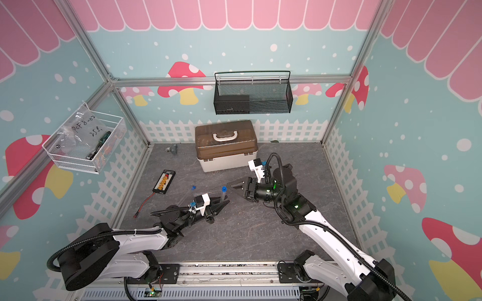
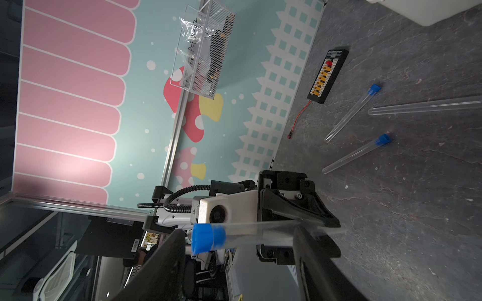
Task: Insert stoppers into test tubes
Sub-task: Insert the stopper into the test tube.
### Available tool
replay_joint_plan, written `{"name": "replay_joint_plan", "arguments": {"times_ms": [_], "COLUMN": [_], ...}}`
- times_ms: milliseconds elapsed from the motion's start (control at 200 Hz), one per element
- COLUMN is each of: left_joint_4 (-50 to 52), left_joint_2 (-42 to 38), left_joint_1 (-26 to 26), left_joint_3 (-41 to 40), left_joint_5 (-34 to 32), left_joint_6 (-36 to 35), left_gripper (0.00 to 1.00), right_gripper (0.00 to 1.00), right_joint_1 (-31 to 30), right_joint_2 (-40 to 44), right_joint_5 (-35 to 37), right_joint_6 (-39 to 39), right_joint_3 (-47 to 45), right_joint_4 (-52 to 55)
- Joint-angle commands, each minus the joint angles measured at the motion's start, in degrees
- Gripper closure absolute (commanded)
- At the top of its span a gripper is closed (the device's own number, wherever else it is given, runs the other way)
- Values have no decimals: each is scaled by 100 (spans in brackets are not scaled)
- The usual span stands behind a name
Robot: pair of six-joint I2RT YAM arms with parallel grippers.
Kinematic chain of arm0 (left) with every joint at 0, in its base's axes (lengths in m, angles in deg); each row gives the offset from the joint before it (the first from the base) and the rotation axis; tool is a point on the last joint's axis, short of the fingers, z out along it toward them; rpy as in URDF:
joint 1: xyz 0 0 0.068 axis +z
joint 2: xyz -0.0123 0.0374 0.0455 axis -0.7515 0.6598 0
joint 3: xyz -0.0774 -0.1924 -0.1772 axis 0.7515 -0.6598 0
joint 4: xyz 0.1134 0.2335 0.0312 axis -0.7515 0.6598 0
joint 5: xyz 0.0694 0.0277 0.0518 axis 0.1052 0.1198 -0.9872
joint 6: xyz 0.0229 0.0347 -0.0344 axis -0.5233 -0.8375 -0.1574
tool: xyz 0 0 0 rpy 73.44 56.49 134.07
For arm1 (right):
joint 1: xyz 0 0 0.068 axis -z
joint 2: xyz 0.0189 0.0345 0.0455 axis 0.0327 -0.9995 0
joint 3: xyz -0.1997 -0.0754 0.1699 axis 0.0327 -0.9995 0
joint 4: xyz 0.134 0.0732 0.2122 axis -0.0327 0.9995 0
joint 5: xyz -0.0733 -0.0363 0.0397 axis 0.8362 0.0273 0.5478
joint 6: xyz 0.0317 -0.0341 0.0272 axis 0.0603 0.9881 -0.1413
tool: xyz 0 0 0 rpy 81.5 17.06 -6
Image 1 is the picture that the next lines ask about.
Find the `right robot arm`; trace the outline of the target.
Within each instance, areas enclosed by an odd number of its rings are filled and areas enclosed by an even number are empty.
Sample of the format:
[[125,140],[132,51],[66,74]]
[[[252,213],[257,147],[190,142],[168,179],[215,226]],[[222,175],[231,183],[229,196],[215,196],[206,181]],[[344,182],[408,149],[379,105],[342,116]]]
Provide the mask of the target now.
[[343,294],[348,300],[394,300],[409,296],[395,283],[394,267],[376,260],[341,235],[312,202],[297,189],[289,164],[271,171],[256,166],[255,178],[244,177],[227,188],[251,202],[272,203],[281,221],[315,241],[331,257],[326,262],[306,250],[294,261],[301,282],[317,280]]

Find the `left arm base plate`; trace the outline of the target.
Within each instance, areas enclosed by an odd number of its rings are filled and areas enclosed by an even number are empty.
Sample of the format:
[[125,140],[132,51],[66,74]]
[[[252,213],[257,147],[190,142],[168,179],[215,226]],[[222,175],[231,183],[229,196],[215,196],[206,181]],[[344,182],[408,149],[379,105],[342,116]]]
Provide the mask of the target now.
[[179,277],[180,264],[160,264],[155,267],[151,267],[146,276],[148,283],[157,284],[177,284]]

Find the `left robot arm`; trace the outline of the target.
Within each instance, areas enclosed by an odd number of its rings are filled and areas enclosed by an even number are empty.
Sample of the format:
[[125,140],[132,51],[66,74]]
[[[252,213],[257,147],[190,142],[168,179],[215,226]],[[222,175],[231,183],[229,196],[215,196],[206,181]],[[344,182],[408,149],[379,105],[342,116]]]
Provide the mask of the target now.
[[174,247],[183,238],[182,231],[195,223],[214,223],[229,202],[203,194],[187,206],[152,212],[159,222],[151,228],[120,230],[99,223],[51,255],[46,266],[61,273],[68,291],[107,278],[131,278],[151,285],[164,276],[154,252]]

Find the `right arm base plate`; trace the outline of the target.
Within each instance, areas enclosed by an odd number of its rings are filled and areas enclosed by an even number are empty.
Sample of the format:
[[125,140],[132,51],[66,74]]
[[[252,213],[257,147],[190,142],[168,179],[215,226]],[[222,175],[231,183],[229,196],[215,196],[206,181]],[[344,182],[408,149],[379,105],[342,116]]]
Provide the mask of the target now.
[[300,276],[300,271],[292,262],[279,261],[277,273],[280,283],[322,283],[322,281],[309,278],[307,275]]

